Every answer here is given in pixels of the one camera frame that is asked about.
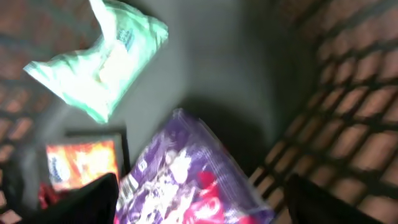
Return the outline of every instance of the mint green wrapper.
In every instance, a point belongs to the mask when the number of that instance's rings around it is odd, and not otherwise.
[[[168,31],[162,22],[123,2],[90,4],[103,33],[94,46],[49,62],[31,62],[24,70],[69,105],[106,123]]]

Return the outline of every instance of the dark gray floor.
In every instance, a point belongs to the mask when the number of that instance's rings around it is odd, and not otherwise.
[[[270,6],[262,4],[145,1],[145,7],[168,24],[170,40],[108,124],[127,127],[131,162],[179,106],[204,120],[245,172],[261,162],[311,92],[316,73],[307,46],[279,25]],[[38,142],[58,138],[66,129],[98,127],[84,112],[63,104],[53,116],[45,118]],[[32,167],[40,159],[26,152],[21,155],[24,180],[36,183],[39,174]],[[25,191],[35,190],[26,187]],[[24,194],[22,200],[34,205],[37,196]]]

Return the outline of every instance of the purple candy wrapper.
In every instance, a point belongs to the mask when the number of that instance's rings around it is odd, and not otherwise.
[[[115,223],[270,223],[273,211],[198,119],[175,110],[122,181]]]

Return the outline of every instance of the orange candy wrapper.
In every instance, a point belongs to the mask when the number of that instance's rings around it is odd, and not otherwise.
[[[112,140],[48,145],[46,151],[55,191],[79,189],[108,172],[119,178]]]

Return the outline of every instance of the snack package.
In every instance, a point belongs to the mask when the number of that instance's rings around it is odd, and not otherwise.
[[[104,123],[168,32],[165,24],[123,2],[90,4],[103,33],[94,46],[49,62],[31,62],[24,70],[69,105]]]
[[[68,139],[46,146],[50,181],[55,191],[79,189],[109,172],[120,177],[123,157],[115,138]]]
[[[270,223],[272,209],[219,140],[175,110],[120,182],[115,223]]]

